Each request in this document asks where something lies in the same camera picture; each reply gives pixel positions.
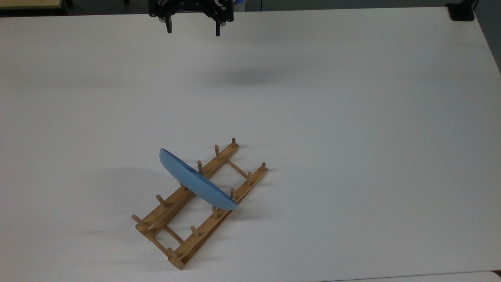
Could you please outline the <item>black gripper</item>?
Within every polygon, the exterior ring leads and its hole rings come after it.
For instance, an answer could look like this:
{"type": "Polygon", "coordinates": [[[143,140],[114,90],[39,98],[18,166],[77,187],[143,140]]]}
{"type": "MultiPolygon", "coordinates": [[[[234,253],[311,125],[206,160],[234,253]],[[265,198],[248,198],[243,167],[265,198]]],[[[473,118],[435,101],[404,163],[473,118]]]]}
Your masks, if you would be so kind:
{"type": "Polygon", "coordinates": [[[215,35],[220,36],[222,22],[234,20],[234,8],[232,0],[149,0],[148,14],[165,21],[169,34],[173,31],[172,16],[192,11],[203,13],[215,21],[215,35]]]}

